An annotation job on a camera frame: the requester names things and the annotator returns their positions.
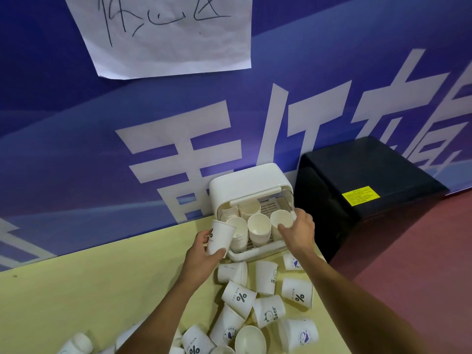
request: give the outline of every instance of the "person's left arm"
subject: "person's left arm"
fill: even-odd
[[[209,230],[197,233],[185,256],[180,275],[161,303],[127,339],[116,354],[168,354],[180,318],[193,293],[212,274],[226,253],[224,248],[208,256],[204,244]]]

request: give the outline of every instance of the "hand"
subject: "hand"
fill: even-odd
[[[218,262],[225,256],[226,250],[219,249],[213,255],[206,254],[204,244],[208,242],[209,230],[200,231],[185,255],[184,265],[177,282],[195,292],[213,273]]]
[[[301,208],[295,209],[296,220],[291,228],[279,224],[277,228],[285,240],[285,244],[295,258],[307,251],[313,252],[315,243],[315,223],[313,217]]]

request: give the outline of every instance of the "forearm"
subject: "forearm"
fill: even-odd
[[[192,294],[189,286],[178,281],[117,354],[168,354]]]
[[[385,304],[305,251],[297,258],[353,353],[426,353],[416,330]]]

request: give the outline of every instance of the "white cup storage box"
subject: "white cup storage box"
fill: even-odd
[[[252,212],[264,214],[270,219],[270,215],[276,210],[288,211],[295,217],[292,185],[274,163],[214,178],[209,184],[209,195],[215,218],[223,222],[233,217],[241,217],[247,222]],[[260,210],[252,208],[257,202],[260,203]],[[238,239],[233,238],[233,244],[236,246],[232,246],[237,248],[238,252],[230,248],[227,256],[233,262],[250,262],[285,250],[285,242],[273,232],[272,230],[270,236],[258,236],[258,243],[254,245],[249,229],[247,246],[240,243],[243,239],[238,235]]]

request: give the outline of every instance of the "person's left hand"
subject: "person's left hand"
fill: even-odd
[[[221,248],[211,256],[206,254],[204,244],[208,242],[209,232],[210,230],[205,230],[197,233],[192,247],[185,255],[184,265],[177,280],[193,292],[208,279],[226,253],[226,250]]]

